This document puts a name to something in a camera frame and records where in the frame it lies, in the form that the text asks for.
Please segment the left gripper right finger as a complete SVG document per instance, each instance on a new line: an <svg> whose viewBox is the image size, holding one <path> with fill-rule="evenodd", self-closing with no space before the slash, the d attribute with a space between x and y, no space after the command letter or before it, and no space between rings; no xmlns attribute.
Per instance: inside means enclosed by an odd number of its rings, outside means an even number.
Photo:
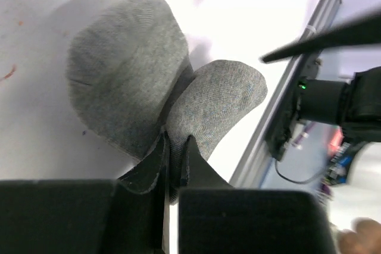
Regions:
<svg viewBox="0 0 381 254"><path fill-rule="evenodd" d="M336 253L327 216L310 193L234 189L184 147L178 206L179 253Z"/></svg>

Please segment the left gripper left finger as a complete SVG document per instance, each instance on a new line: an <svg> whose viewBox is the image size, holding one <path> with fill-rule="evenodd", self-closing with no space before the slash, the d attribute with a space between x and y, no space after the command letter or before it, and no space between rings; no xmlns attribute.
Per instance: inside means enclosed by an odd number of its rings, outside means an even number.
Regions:
<svg viewBox="0 0 381 254"><path fill-rule="evenodd" d="M168 253L169 143L117 180L1 182L2 253Z"/></svg>

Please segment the grey sock with black stripes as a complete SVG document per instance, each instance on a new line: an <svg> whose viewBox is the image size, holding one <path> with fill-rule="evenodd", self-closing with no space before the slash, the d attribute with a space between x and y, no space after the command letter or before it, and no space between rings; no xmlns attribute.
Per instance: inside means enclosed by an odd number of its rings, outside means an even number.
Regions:
<svg viewBox="0 0 381 254"><path fill-rule="evenodd" d="M167 129L172 203L188 137L208 159L267 96L264 76L242 62L220 59L194 70L165 0L123 1L79 32L68 52L67 79L86 127L135 159Z"/></svg>

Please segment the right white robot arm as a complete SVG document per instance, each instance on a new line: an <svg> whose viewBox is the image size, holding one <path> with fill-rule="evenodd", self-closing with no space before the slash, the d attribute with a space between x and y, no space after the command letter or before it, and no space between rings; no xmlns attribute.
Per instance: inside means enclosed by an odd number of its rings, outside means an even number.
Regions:
<svg viewBox="0 0 381 254"><path fill-rule="evenodd" d="M356 73L350 83L308 80L299 89L300 119L339 126L360 142L380 142L380 67Z"/></svg>

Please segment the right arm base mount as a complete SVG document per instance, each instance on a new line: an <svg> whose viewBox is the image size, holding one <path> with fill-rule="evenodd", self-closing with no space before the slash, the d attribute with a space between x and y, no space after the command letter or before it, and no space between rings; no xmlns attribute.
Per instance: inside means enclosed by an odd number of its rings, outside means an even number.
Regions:
<svg viewBox="0 0 381 254"><path fill-rule="evenodd" d="M287 91L271 119L265 141L269 154L277 161L282 160L292 138L293 130L298 121L299 102L302 92L303 88L299 86Z"/></svg>

